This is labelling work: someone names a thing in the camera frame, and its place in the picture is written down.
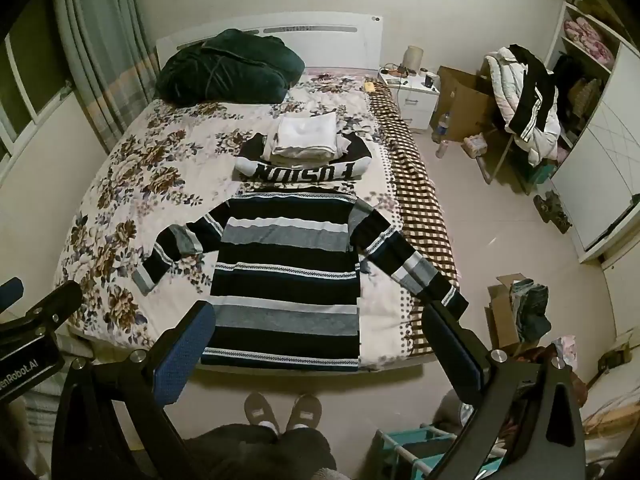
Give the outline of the small open cardboard box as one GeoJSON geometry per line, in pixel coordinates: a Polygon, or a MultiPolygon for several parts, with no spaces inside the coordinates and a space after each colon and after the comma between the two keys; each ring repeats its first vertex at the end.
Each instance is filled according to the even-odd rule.
{"type": "Polygon", "coordinates": [[[538,346],[551,330],[547,318],[549,289],[523,274],[501,275],[488,288],[485,309],[492,348],[516,356],[538,346]]]}

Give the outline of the pink folded blanket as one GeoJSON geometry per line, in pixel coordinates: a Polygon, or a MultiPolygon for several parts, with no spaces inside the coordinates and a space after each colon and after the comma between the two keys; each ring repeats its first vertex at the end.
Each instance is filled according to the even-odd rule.
{"type": "Polygon", "coordinates": [[[567,36],[571,42],[574,42],[579,49],[587,52],[603,66],[613,66],[615,60],[613,53],[603,43],[600,32],[587,20],[584,18],[566,20],[563,27],[565,36],[567,36]]]}

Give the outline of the dark green velvet duvet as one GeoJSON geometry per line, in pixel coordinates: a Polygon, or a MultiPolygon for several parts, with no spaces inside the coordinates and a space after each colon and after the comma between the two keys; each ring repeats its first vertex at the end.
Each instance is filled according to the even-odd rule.
{"type": "Polygon", "coordinates": [[[304,70],[303,59],[281,39],[229,28],[168,58],[156,92],[176,107],[206,102],[279,104],[304,70]]]}

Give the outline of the black grey striped sweater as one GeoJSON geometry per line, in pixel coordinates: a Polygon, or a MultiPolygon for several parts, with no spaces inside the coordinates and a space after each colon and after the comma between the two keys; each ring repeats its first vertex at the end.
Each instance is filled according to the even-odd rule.
{"type": "Polygon", "coordinates": [[[358,370],[363,263],[456,318],[468,306],[376,209],[324,188],[250,192],[168,226],[132,279],[149,295],[182,259],[211,252],[216,328],[207,363],[358,370]]]}

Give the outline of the plastic water bottle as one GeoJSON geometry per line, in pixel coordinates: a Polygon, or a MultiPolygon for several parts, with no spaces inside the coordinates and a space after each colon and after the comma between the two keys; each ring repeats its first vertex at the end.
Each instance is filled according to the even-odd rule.
{"type": "Polygon", "coordinates": [[[436,127],[432,132],[432,140],[441,144],[446,139],[450,123],[450,114],[448,112],[442,113],[439,118],[436,127]]]}

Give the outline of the dark shoes on floor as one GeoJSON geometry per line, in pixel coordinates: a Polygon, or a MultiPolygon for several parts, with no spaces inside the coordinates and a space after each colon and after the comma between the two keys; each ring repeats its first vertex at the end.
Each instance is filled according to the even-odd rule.
{"type": "Polygon", "coordinates": [[[565,234],[572,224],[563,210],[560,196],[554,191],[547,191],[544,196],[536,195],[534,205],[544,223],[553,223],[561,234],[565,234]]]}

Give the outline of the brown cardboard box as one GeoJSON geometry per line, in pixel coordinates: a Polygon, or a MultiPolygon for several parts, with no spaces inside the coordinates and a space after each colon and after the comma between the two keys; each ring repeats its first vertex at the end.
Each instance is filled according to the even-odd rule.
{"type": "Polygon", "coordinates": [[[488,131],[496,108],[494,92],[486,77],[440,66],[439,99],[430,125],[436,130],[443,114],[449,117],[445,139],[462,142],[468,136],[488,131]]]}

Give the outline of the grey slipper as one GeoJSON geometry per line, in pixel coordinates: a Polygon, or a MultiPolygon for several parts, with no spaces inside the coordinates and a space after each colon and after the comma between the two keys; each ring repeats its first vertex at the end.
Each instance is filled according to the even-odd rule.
{"type": "Polygon", "coordinates": [[[250,425],[270,429],[277,436],[279,424],[267,399],[259,392],[250,393],[244,401],[245,417],[250,425]]]}
{"type": "Polygon", "coordinates": [[[322,416],[320,400],[312,394],[302,394],[293,404],[286,430],[317,429],[322,416]]]}

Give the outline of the green striped curtain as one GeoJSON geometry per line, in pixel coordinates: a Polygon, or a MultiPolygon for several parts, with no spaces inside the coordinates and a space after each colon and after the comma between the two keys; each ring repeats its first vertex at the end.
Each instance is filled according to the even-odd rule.
{"type": "Polygon", "coordinates": [[[158,63],[138,0],[53,0],[78,99],[107,151],[154,99],[158,63]]]}

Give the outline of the left grey slipper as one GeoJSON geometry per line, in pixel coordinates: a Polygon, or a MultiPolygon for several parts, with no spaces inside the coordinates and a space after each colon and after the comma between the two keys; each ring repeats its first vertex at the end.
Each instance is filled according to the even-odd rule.
{"type": "Polygon", "coordinates": [[[259,392],[250,393],[244,401],[245,417],[250,425],[270,429],[277,436],[279,424],[267,399],[259,392]]]}

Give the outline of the beige table lamp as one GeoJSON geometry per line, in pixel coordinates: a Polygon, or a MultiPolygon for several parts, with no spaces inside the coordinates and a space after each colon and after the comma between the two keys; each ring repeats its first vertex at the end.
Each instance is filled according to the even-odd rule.
{"type": "Polygon", "coordinates": [[[405,50],[404,56],[402,57],[401,66],[408,70],[411,73],[417,73],[422,64],[422,58],[424,55],[424,51],[422,48],[417,46],[408,46],[405,50]]]}

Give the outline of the small pink bottle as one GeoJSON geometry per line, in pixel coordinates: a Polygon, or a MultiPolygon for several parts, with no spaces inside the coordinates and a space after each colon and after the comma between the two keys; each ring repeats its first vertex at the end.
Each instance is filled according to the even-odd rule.
{"type": "Polygon", "coordinates": [[[448,150],[448,146],[449,142],[447,140],[441,140],[435,153],[436,157],[442,159],[448,150]]]}

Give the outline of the folded white clothes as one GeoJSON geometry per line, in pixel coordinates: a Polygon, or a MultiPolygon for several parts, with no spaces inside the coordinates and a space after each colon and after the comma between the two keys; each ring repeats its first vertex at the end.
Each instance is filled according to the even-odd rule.
{"type": "Polygon", "coordinates": [[[277,130],[265,140],[268,160],[330,162],[346,154],[351,140],[337,130],[335,112],[312,117],[284,116],[277,130]]]}

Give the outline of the right grey slipper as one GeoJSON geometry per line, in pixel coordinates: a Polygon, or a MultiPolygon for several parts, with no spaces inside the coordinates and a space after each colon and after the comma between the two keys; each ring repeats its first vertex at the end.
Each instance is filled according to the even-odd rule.
{"type": "Polygon", "coordinates": [[[317,429],[322,416],[320,400],[312,394],[302,394],[293,404],[286,430],[317,429]]]}

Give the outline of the window frame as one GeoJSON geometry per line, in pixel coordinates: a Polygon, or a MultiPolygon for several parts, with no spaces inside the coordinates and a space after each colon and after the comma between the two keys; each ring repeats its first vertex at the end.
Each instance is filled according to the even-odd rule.
{"type": "Polygon", "coordinates": [[[53,0],[30,0],[1,39],[1,170],[72,91],[53,0]]]}

